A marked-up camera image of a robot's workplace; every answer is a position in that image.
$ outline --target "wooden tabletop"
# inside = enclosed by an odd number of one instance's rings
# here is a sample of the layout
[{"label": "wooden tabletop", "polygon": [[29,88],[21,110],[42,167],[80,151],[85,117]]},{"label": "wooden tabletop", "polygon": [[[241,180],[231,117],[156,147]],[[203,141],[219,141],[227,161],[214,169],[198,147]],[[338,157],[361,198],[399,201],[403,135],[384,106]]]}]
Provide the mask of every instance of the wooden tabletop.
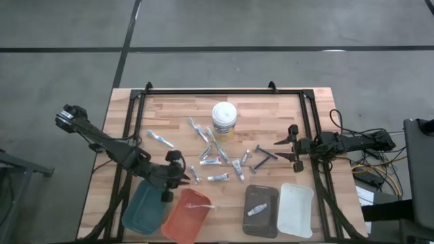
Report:
[{"label": "wooden tabletop", "polygon": [[[329,118],[329,111],[335,108],[332,90],[328,87],[312,89],[315,91],[322,130],[338,131],[338,128],[332,124]],[[104,125],[104,132],[108,135],[113,137],[122,136],[129,96],[130,89],[113,90]],[[231,160],[242,158],[246,149],[254,150],[258,144],[273,153],[289,152],[290,145],[275,146],[273,143],[286,138],[288,127],[291,124],[298,125],[300,130],[299,138],[306,136],[300,100],[295,95],[146,96],[142,129],[140,131],[140,135],[143,138],[141,147],[152,155],[152,162],[165,163],[164,156],[167,153],[167,147],[147,137],[147,129],[151,129],[157,135],[163,136],[176,149],[180,150],[186,159],[187,165],[194,165],[202,178],[226,172],[233,175],[232,179],[228,182],[204,181],[201,184],[192,183],[191,185],[180,187],[174,190],[175,199],[171,205],[176,204],[179,193],[183,188],[192,188],[207,196],[212,204],[217,206],[217,210],[210,211],[203,223],[197,237],[197,241],[201,242],[322,241],[323,234],[316,197],[313,197],[311,217],[313,236],[310,239],[303,239],[283,233],[279,233],[275,239],[253,237],[244,234],[242,222],[246,187],[250,184],[257,184],[275,187],[280,190],[283,183],[291,183],[308,186],[315,190],[311,162],[308,157],[303,156],[304,171],[295,174],[292,169],[292,163],[288,160],[282,158],[278,160],[271,159],[258,170],[257,174],[252,174],[248,166],[256,165],[265,158],[262,153],[253,152],[250,154],[246,166],[243,167],[244,182],[241,182],[237,178],[231,165],[200,166],[198,156],[203,152],[206,145],[191,125],[188,124],[187,120],[189,117],[192,117],[202,127],[212,126],[211,110],[216,103],[221,101],[234,104],[238,111],[235,137],[221,143]],[[307,103],[309,120],[313,129],[313,118],[309,101]],[[133,123],[135,121],[136,109],[137,106],[133,115]],[[215,149],[210,156],[218,156]],[[107,160],[108,157],[106,155],[98,155],[95,167]],[[367,236],[348,161],[336,160],[333,164],[332,179],[338,206],[349,222],[361,234]],[[110,201],[115,168],[115,163],[109,163],[101,167],[92,176],[78,237],[84,237],[89,233],[106,211]],[[133,178],[130,197],[135,193],[137,185],[141,180],[140,178]],[[171,208],[172,206],[167,209],[167,216]],[[327,213],[330,228],[334,232],[332,216],[328,207]],[[115,216],[114,229],[118,221],[119,212]],[[125,230],[123,240],[133,242],[169,241],[161,234],[160,230],[152,236],[144,236],[128,229]]]}]

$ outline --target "orange tray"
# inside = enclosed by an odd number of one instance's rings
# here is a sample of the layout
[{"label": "orange tray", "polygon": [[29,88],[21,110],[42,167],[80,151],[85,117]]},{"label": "orange tray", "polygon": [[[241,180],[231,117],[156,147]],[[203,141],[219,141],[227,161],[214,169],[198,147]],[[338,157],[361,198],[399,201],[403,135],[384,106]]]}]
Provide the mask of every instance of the orange tray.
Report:
[{"label": "orange tray", "polygon": [[184,189],[175,208],[170,213],[166,223],[161,226],[161,232],[167,238],[179,244],[191,244],[195,242],[197,234],[201,230],[209,208],[194,207],[192,205],[211,205],[211,201],[195,190]]}]

